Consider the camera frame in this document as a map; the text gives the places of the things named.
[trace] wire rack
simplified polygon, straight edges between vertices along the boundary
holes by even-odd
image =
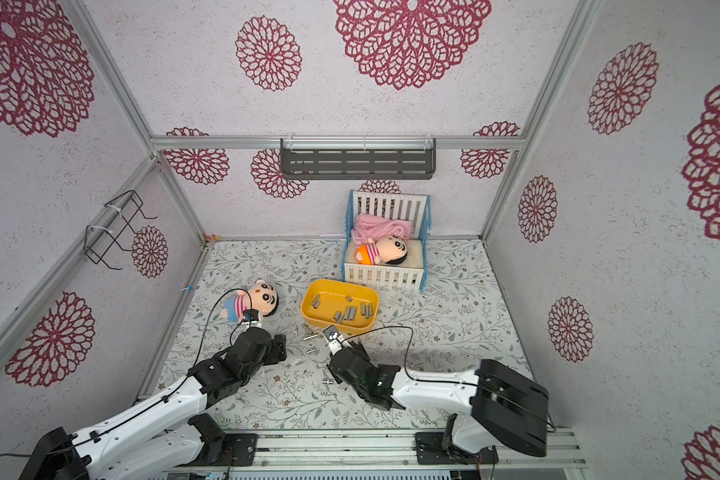
[[[123,206],[116,206],[115,203],[122,200]],[[131,216],[125,217],[123,215],[123,210],[126,208],[128,204],[133,203],[136,206],[135,211],[132,213]],[[117,215],[112,217],[112,220],[107,222],[106,225],[88,225],[85,228],[85,242],[83,247],[83,252],[85,255],[90,259],[90,261],[94,262],[94,264],[105,264],[106,268],[109,268],[110,270],[122,270],[122,267],[116,267],[108,264],[106,260],[104,259],[104,256],[107,252],[110,251],[112,248],[112,245],[117,245],[118,248],[120,248],[123,252],[133,252],[130,248],[125,248],[120,244],[119,241],[117,241],[118,238],[120,238],[120,235],[123,234],[123,232],[126,229],[130,229],[131,232],[136,234],[136,231],[134,230],[134,227],[131,225],[131,221],[133,221],[134,217],[137,214],[141,214],[141,216],[144,218],[144,220],[154,220],[157,218],[156,216],[146,216],[144,215],[144,211],[141,209],[142,206],[144,206],[144,201],[139,197],[139,194],[135,190],[128,190],[127,192],[124,192],[117,197],[113,198],[112,200],[106,202],[104,206],[108,206],[109,208],[114,208],[117,211]],[[122,218],[123,221],[125,221],[125,225],[123,225],[123,228],[120,229],[119,232],[117,232],[117,235],[113,235],[113,231],[110,228],[112,226],[112,223],[115,222],[115,219]],[[98,254],[94,250],[94,245],[99,241],[99,239],[103,236],[107,235],[109,238],[112,239],[109,245],[104,249],[104,252],[102,254]]]

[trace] pink blanket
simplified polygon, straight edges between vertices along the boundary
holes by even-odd
[[[413,223],[409,220],[390,220],[381,216],[360,214],[355,217],[355,228],[352,230],[352,242],[363,245],[368,238],[378,240],[384,235],[396,235],[404,240],[411,238]]]

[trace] floral floor mat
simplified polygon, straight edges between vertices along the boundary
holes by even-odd
[[[381,301],[374,327],[413,327],[408,354],[412,370],[455,372],[476,366],[480,359],[496,359],[530,377],[480,240],[430,240],[427,252],[424,292],[376,289]],[[261,368],[237,395],[211,408],[222,428],[442,428],[450,412],[441,408],[382,412],[345,385],[323,383],[330,378],[328,348],[320,337],[302,340],[307,329],[299,306],[314,280],[341,279],[343,253],[344,243],[335,240],[216,244],[156,390],[192,366],[209,310],[220,295],[264,277],[280,295],[265,328],[273,335],[286,334],[288,360]],[[229,345],[232,326],[219,318],[219,309],[209,321],[201,359]],[[374,364],[402,365],[410,335],[410,330],[388,329],[361,340]],[[312,348],[317,350],[308,354]]]

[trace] stuffed doll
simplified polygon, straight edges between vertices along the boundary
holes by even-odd
[[[273,284],[262,279],[258,279],[256,284],[248,289],[248,294],[242,290],[238,290],[236,293],[236,296],[224,302],[224,308],[220,312],[221,318],[226,318],[231,323],[242,321],[242,313],[245,310],[258,310],[262,316],[270,316],[277,310],[279,303],[277,291]]]
[[[361,265],[390,264],[399,265],[408,256],[405,242],[395,235],[385,236],[379,241],[368,238],[368,243],[360,245],[355,258]]]

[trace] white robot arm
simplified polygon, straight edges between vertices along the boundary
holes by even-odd
[[[416,372],[403,366],[374,366],[361,343],[345,340],[334,326],[324,332],[331,350],[328,370],[376,408],[445,408],[453,415],[438,444],[421,440],[452,462],[472,463],[478,455],[495,462],[499,443],[529,456],[547,452],[547,390],[495,360],[481,360],[476,370],[456,373]]]
[[[286,359],[284,335],[273,339],[257,321],[244,325],[233,346],[197,363],[151,398],[72,435],[63,428],[46,434],[19,479],[142,480],[177,465],[218,462],[226,436],[203,412],[237,393],[261,366]],[[169,428],[174,430],[157,436]]]

